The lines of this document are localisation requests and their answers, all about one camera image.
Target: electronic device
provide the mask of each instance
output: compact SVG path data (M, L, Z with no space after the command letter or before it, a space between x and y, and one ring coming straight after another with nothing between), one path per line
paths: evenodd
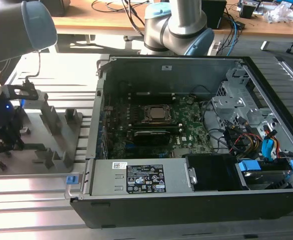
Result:
M290 4L293 4L293 0L285 0L283 2L287 2L287 3L290 3Z
M0 7L9 4L21 3L23 0L0 0ZM26 0L26 2L38 1L38 0ZM49 11L52 17L63 17L66 14L71 0L40 0Z
M239 14L240 18L250 19L256 8L257 7L250 2L242 4L242 8Z
M41 3L48 9L52 17L63 17L71 0L41 0Z
M65 192L89 228L293 211L293 116L249 57L98 64L86 168Z
M226 0L202 0L202 10L207 17L207 27L218 29L227 5Z

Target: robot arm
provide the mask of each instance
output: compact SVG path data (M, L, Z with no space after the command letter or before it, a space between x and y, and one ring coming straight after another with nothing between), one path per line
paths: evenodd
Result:
M144 49L141 54L171 50L178 55L200 56L210 48L214 32L207 28L201 0L170 0L145 10Z
M57 42L57 31L48 10L39 1L0 7L0 62L23 54L40 51ZM21 107L10 100L37 100L38 93L28 80L22 86L0 84L0 153L22 150Z

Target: barcode sticker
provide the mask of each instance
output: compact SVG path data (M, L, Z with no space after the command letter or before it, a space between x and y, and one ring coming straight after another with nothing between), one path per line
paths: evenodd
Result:
M126 161L113 162L112 169L127 169L128 163Z

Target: blue cable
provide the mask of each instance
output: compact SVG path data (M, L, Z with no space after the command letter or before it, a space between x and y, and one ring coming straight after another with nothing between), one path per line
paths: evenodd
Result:
M232 40L232 44L231 44L231 47L230 47L230 50L228 51L227 55L226 56L229 56L229 54L232 52L233 50L233 47L235 46L235 40L236 40L236 36L237 36L237 25L235 23L235 21L231 20L232 21L233 25L234 25L234 37L233 37L233 40Z

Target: black box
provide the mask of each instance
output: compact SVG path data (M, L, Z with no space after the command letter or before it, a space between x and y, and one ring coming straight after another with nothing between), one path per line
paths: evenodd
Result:
M41 0L52 17L63 17L69 7L71 0Z
M206 14L208 28L219 28L226 4L226 0L202 0L202 10Z

